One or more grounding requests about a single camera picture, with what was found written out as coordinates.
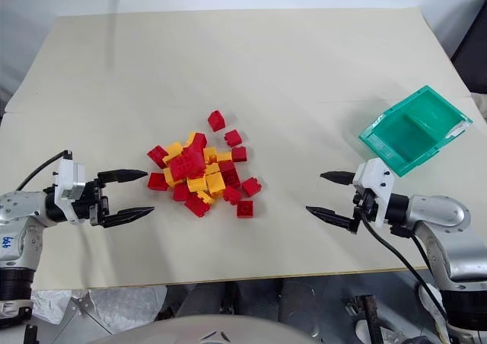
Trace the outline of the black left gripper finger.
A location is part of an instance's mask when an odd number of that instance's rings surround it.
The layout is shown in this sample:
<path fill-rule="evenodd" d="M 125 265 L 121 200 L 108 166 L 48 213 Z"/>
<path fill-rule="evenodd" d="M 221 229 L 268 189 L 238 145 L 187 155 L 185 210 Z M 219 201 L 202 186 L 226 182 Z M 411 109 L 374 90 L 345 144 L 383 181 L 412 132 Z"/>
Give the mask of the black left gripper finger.
<path fill-rule="evenodd" d="M 153 206 L 124 209 L 117 212 L 115 215 L 108 215 L 103 217 L 102 227 L 112 228 L 120 225 L 125 225 L 134 222 L 139 218 L 143 218 L 153 211 Z"/>
<path fill-rule="evenodd" d="M 117 169 L 98 173 L 97 180 L 100 186 L 106 186 L 107 183 L 126 183 L 146 176 L 148 173 L 143 170 Z"/>

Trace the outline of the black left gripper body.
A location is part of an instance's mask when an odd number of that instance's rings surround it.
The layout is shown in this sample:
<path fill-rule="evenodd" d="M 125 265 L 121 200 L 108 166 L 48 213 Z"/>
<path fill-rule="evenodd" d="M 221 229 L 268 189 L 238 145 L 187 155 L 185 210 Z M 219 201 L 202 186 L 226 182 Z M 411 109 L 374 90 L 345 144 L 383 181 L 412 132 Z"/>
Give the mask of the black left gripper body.
<path fill-rule="evenodd" d="M 105 218 L 110 214 L 108 197 L 103 194 L 105 186 L 100 178 L 85 184 L 81 197 L 72 203 L 78 219 L 88 220 L 93 226 L 105 225 Z"/>

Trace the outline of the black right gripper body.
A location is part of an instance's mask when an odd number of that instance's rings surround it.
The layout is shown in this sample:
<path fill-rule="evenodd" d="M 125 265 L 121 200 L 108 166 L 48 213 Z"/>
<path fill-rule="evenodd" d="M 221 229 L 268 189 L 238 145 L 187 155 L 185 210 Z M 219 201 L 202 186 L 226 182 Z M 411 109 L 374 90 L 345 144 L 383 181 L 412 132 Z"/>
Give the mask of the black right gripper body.
<path fill-rule="evenodd" d="M 356 221 L 371 222 L 376 218 L 376 195 L 371 189 L 357 191 L 353 198 L 355 204 L 353 218 Z"/>

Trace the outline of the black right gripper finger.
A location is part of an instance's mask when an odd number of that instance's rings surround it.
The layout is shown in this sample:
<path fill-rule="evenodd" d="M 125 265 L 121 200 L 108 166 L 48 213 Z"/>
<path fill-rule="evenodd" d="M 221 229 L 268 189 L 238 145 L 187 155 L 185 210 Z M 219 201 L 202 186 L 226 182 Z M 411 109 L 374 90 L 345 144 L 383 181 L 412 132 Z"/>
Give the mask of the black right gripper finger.
<path fill-rule="evenodd" d="M 320 177 L 333 183 L 347 186 L 353 183 L 355 174 L 348 171 L 334 170 L 321 173 Z"/>
<path fill-rule="evenodd" d="M 358 231 L 359 221 L 356 219 L 337 215 L 333 210 L 325 209 L 323 207 L 306 206 L 306 210 L 327 224 L 344 228 L 352 234 L 356 234 Z"/>

